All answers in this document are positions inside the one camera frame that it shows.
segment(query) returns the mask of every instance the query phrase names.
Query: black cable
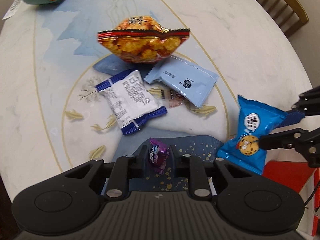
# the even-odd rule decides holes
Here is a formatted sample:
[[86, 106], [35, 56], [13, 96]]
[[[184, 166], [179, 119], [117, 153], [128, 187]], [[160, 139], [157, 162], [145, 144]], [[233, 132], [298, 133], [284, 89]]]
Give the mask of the black cable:
[[306, 202], [304, 203], [304, 206], [308, 205], [308, 203], [310, 202], [310, 200], [313, 198], [313, 196], [315, 195], [317, 189], [319, 188], [320, 186], [320, 179], [317, 183], [317, 185], [315, 186], [315, 189], [313, 190], [313, 192], [311, 193], [311, 195], [308, 197], [308, 199], [306, 200]]

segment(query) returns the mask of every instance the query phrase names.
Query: black logo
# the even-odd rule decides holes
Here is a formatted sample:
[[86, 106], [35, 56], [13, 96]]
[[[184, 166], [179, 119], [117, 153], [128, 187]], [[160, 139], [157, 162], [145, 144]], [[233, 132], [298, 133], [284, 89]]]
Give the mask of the black logo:
[[190, 80], [185, 80], [183, 86], [185, 88], [190, 88], [191, 87], [191, 81]]

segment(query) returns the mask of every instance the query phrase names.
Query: purple candy wrapper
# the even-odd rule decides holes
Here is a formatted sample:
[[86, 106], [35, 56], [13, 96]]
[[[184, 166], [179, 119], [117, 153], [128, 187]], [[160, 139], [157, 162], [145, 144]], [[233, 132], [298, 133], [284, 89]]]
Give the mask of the purple candy wrapper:
[[149, 163], [153, 169], [160, 174], [164, 173], [166, 160], [169, 156], [169, 147], [163, 142], [150, 138], [151, 150], [149, 152]]

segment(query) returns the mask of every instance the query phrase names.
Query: wooden chair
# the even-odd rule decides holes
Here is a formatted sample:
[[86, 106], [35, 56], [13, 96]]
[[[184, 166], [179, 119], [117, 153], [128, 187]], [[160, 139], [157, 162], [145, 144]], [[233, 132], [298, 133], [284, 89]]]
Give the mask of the wooden chair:
[[[264, 6], [268, 3], [268, 1], [269, 0], [262, 0], [260, 5], [264, 8]], [[268, 10], [266, 10], [267, 13], [270, 14], [275, 9], [275, 7], [280, 3], [280, 1], [281, 0], [275, 0], [275, 2], [271, 4]], [[304, 8], [302, 7], [302, 5], [299, 3], [298, 0], [284, 0], [284, 2], [285, 4], [276, 12], [276, 14], [272, 18], [274, 21], [276, 21], [288, 6], [292, 9], [292, 12], [284, 16], [282, 21], [278, 24], [278, 26], [281, 28], [294, 14], [296, 14], [299, 17], [299, 20], [284, 32], [284, 35], [288, 38], [292, 34], [294, 34], [298, 29], [300, 29], [303, 25], [305, 25], [309, 21], [309, 18], [308, 18], [308, 15], [306, 14], [306, 11], [304, 10]]]

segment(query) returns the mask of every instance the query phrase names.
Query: yellow and red snack bag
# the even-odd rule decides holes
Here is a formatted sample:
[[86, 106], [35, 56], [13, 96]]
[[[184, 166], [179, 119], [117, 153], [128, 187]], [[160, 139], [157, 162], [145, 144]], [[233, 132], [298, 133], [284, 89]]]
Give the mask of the yellow and red snack bag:
[[154, 63], [170, 56], [189, 33], [189, 29], [165, 29], [150, 16], [136, 16], [114, 30], [99, 32], [98, 42], [126, 62]]

